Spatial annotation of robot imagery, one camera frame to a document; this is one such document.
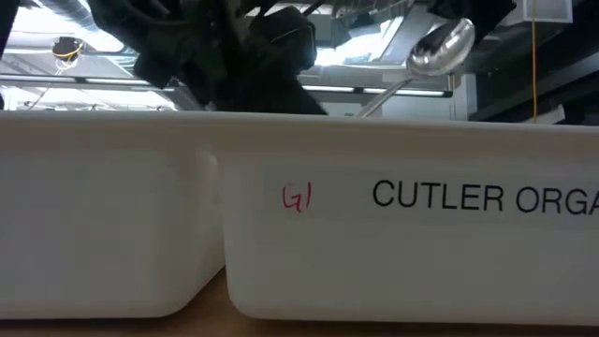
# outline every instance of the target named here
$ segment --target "spoon bowl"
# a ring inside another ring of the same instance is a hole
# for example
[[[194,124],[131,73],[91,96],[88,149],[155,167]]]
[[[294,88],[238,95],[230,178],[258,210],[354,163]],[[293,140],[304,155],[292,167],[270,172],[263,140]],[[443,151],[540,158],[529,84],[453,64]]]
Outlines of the spoon bowl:
[[[428,33],[410,51],[406,60],[408,77],[393,84],[368,103],[358,117],[372,115],[383,103],[414,79],[442,76],[461,65],[475,44],[475,25],[469,19],[445,23]]]

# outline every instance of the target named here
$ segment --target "ceiling light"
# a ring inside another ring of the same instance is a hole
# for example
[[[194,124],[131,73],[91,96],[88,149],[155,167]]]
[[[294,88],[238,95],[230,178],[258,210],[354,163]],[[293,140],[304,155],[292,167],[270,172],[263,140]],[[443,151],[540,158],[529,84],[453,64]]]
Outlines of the ceiling light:
[[[130,80],[130,79],[85,79],[91,84],[117,84],[117,85],[150,85],[149,82],[144,80]]]
[[[307,91],[319,91],[319,92],[330,92],[330,93],[353,93],[354,88],[352,87],[334,87],[326,85],[303,85],[303,88]]]
[[[23,82],[60,82],[60,83],[75,83],[75,79],[60,76],[36,76],[36,75],[9,75],[0,74],[0,81],[23,81]]]
[[[52,50],[50,48],[33,49],[33,48],[6,47],[4,49],[4,53],[18,53],[18,54],[41,54],[41,53],[51,53],[51,52],[52,52]]]
[[[366,88],[364,94],[382,94],[386,89],[380,88]],[[433,90],[410,90],[402,89],[398,90],[395,95],[412,95],[412,96],[426,96],[426,97],[443,97],[446,93],[442,91]]]

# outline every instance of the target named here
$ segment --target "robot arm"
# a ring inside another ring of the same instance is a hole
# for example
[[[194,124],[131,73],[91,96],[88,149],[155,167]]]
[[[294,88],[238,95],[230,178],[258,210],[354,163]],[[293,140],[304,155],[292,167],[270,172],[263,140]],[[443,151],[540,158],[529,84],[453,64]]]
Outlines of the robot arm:
[[[135,73],[164,87],[185,83],[219,110],[326,113],[296,77],[314,65],[314,26],[276,0],[89,0],[96,24],[139,52]]]

